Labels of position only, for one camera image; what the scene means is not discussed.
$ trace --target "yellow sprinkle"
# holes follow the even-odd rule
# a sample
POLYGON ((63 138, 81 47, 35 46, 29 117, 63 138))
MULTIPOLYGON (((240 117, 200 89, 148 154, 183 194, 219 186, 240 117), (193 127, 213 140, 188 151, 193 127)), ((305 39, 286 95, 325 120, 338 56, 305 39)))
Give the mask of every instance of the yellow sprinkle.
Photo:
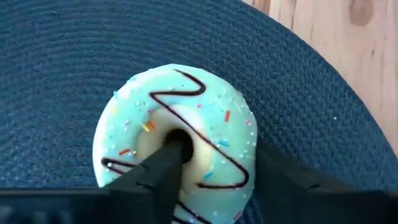
POLYGON ((141 124, 141 126, 145 129, 145 131, 149 132, 150 129, 148 128, 148 126, 146 126, 145 124, 141 124))

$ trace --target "blue sprinkle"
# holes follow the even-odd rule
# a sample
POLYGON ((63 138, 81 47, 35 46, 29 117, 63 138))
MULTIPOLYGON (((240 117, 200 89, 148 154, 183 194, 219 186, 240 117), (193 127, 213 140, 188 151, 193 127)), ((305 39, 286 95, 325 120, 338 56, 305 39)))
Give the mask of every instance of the blue sprinkle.
POLYGON ((213 172, 208 172, 207 174, 205 174, 205 176, 203 178, 207 179, 209 178, 209 176, 213 175, 213 172))
POLYGON ((223 140, 218 141, 218 144, 220 144, 220 145, 222 145, 222 146, 225 146, 225 147, 229 147, 228 142, 223 141, 223 140))

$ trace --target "orange sprinkle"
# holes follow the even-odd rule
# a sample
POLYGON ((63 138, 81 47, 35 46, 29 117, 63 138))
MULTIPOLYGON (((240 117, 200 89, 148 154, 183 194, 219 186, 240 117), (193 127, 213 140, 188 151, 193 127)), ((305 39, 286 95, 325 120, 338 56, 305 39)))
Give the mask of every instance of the orange sprinkle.
POLYGON ((130 151, 130 149, 123 149, 122 151, 119 152, 119 156, 126 154, 129 151, 130 151))
POLYGON ((224 121, 225 122, 228 122, 229 121, 229 115, 231 114, 231 112, 230 111, 226 111, 225 112, 225 116, 224 116, 224 121))
POLYGON ((155 129, 155 128, 156 128, 156 126, 153 124, 152 121, 146 122, 145 125, 146 125, 149 129, 155 129))

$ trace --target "donut dough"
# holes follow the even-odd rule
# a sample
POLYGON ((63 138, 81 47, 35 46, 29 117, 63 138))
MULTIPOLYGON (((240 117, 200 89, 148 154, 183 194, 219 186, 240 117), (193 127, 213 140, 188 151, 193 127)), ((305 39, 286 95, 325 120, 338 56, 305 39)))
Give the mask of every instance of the donut dough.
POLYGON ((164 65, 114 92, 94 136, 98 185, 158 150, 173 129, 193 140, 173 223, 235 222, 254 189, 257 123, 240 92, 199 68, 164 65))

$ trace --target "chocolate drizzle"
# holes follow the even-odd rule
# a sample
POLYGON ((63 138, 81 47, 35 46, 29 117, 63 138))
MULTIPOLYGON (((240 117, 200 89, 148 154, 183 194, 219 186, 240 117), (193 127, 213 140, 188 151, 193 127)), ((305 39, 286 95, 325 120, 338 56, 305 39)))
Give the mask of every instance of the chocolate drizzle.
MULTIPOLYGON (((183 76, 187 77, 188 79, 192 80, 196 84, 198 84, 199 89, 196 91, 155 91, 155 92, 150 92, 149 96, 156 101, 158 104, 162 105, 165 109, 167 109, 170 113, 174 114, 176 117, 178 117, 182 122, 184 122, 189 128, 192 129, 202 140, 204 140, 207 144, 209 144, 215 151, 220 153, 226 160, 230 161, 238 170, 240 170, 243 174, 243 180, 236 183, 236 184, 229 184, 229 185, 212 185, 212 184, 206 184, 206 183, 196 183, 196 185, 199 188, 203 189, 238 189, 244 187, 248 181, 249 181, 249 172, 238 162, 236 162, 232 157, 227 155, 225 152, 221 151, 215 144, 213 144, 209 139, 204 137, 201 133, 199 133, 193 126, 188 123, 185 119, 183 119, 176 111, 174 111, 169 105, 165 104, 162 100, 160 100, 157 96, 160 95, 167 95, 167 96, 198 96, 201 95, 202 93, 205 92, 206 90, 206 85, 202 83, 199 79, 195 78, 194 76, 187 74, 185 72, 182 72, 180 70, 175 70, 176 72, 181 73, 183 76)), ((118 161, 116 159, 109 159, 109 158, 102 158, 101 160, 102 165, 106 166, 108 163, 112 164, 117 164, 121 166, 126 166, 126 167, 135 167, 134 164, 130 164, 127 162, 122 162, 118 161)), ((110 166, 108 167, 110 170, 118 173, 118 174, 124 174, 123 171, 110 166)), ((184 205, 182 202, 178 201, 177 205, 179 205, 182 209, 184 209, 186 212, 188 212, 190 215, 194 216, 199 222, 202 222, 204 224, 211 224, 208 220, 204 219, 203 217, 198 216, 196 213, 191 211, 186 205, 184 205)), ((182 220, 180 218, 174 217, 174 221, 181 223, 181 224, 189 224, 190 222, 187 222, 185 220, 182 220)))
POLYGON ((120 175, 123 175, 124 172, 116 168, 114 165, 125 166, 130 168, 134 168, 136 166, 135 164, 131 164, 129 162, 123 162, 117 159, 110 159, 105 157, 101 159, 101 164, 102 166, 106 166, 109 170, 116 172, 120 175))

